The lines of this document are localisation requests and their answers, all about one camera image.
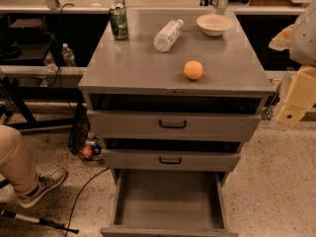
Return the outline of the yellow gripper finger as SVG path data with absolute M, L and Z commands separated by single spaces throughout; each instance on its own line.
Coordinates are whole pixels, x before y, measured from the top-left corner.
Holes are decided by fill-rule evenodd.
M 279 32 L 269 43 L 269 48 L 283 51 L 291 48 L 291 34 L 293 25 L 289 25 Z
M 289 87 L 276 114 L 276 122 L 295 126 L 316 104 L 316 68 L 302 65 L 289 79 Z

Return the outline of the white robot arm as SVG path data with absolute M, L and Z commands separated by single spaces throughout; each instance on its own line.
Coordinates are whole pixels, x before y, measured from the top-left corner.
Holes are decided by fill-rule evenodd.
M 316 104 L 316 1 L 311 2 L 295 23 L 279 32 L 269 48 L 289 50 L 290 59 L 301 67 L 290 78 L 276 122 L 295 126 Z

